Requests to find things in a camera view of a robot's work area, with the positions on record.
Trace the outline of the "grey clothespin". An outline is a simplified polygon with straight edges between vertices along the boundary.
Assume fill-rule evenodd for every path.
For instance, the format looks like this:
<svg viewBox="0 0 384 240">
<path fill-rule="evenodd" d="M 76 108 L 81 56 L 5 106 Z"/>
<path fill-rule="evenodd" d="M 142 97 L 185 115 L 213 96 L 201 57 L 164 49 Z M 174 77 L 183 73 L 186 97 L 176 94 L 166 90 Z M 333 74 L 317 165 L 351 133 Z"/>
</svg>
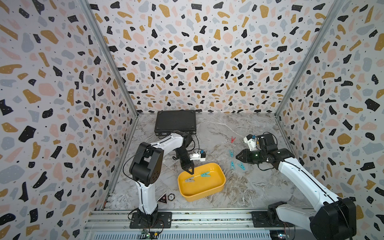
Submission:
<svg viewBox="0 0 384 240">
<path fill-rule="evenodd" d="M 194 177 L 191 177 L 191 178 L 186 179 L 185 182 L 186 183 L 193 183 L 193 182 L 195 182 L 195 179 L 194 179 Z"/>
</svg>

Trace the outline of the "yellow plastic storage tray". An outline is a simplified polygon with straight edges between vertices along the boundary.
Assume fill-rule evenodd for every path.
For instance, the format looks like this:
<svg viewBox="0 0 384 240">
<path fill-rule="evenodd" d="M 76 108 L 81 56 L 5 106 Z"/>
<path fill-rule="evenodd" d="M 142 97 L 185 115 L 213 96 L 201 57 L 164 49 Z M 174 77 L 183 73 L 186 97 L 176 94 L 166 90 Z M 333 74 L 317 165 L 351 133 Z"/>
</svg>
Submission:
<svg viewBox="0 0 384 240">
<path fill-rule="evenodd" d="M 201 174 L 210 172 L 211 177 L 202 178 Z M 194 177 L 195 182 L 186 183 L 185 180 Z M 208 163 L 194 168 L 194 174 L 182 172 L 178 176 L 178 186 L 181 195 L 188 202 L 193 202 L 223 190 L 226 177 L 221 167 L 216 163 Z"/>
</svg>

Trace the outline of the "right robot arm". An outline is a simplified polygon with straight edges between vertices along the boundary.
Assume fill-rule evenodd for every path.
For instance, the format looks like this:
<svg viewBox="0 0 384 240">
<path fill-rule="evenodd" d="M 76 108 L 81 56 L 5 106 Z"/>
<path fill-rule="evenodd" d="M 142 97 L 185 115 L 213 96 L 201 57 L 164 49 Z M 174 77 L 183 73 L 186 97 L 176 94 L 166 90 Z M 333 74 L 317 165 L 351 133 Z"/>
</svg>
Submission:
<svg viewBox="0 0 384 240">
<path fill-rule="evenodd" d="M 247 135 L 248 148 L 236 155 L 245 164 L 268 163 L 286 176 L 307 198 L 313 207 L 301 209 L 280 201 L 268 206 L 269 225 L 290 223 L 311 232 L 318 240 L 346 240 L 357 234 L 357 207 L 322 185 L 288 149 L 279 149 L 276 137 L 270 132 Z"/>
</svg>

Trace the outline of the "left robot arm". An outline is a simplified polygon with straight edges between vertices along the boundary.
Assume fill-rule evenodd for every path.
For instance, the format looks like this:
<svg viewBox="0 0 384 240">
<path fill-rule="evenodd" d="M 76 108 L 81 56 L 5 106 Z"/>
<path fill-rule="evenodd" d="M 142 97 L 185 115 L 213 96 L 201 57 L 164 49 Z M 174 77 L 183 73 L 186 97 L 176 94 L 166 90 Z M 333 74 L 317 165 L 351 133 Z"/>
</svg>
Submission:
<svg viewBox="0 0 384 240">
<path fill-rule="evenodd" d="M 140 214 L 149 217 L 158 211 L 155 182 L 160 177 L 164 156 L 176 152 L 182 169 L 190 175 L 194 174 L 195 165 L 187 151 L 192 141 L 191 134 L 175 131 L 159 142 L 139 145 L 129 172 L 137 183 Z"/>
</svg>

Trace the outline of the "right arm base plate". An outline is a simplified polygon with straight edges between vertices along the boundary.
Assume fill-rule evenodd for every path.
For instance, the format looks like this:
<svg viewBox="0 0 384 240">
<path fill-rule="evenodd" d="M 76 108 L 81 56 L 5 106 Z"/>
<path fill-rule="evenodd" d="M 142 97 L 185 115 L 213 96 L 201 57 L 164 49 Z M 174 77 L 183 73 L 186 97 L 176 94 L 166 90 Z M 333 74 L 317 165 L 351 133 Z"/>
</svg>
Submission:
<svg viewBox="0 0 384 240">
<path fill-rule="evenodd" d="M 280 220 L 269 220 L 267 211 L 252 211 L 251 220 L 253 222 L 254 228 L 283 228 L 283 227 L 293 227 L 291 223 L 284 224 Z"/>
</svg>

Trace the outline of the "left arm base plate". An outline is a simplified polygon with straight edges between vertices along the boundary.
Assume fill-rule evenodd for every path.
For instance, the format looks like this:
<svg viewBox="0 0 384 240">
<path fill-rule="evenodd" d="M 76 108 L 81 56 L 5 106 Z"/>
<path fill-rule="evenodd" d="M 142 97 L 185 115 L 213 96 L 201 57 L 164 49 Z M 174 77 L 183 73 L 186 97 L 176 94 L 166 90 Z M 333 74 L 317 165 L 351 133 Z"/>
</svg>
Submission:
<svg viewBox="0 0 384 240">
<path fill-rule="evenodd" d="M 151 215 L 146 215 L 137 211 L 132 215 L 130 229 L 170 229 L 172 214 L 172 212 L 154 212 Z"/>
</svg>

